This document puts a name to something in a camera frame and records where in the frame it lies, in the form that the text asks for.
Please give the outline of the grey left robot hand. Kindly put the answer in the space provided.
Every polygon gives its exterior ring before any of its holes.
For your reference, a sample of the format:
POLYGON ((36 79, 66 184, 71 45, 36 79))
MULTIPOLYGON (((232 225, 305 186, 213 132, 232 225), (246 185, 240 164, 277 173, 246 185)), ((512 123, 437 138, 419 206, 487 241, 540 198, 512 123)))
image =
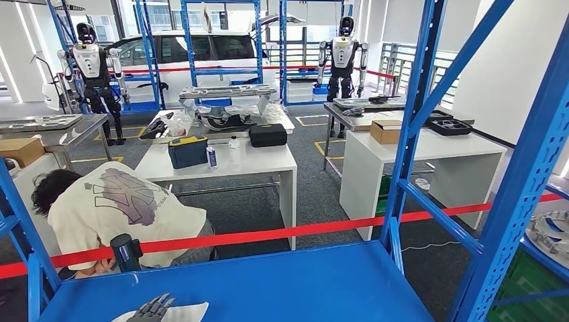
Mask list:
POLYGON ((167 310, 171 307, 176 298, 170 293, 163 294, 151 301, 144 303, 127 322, 161 322, 167 310))

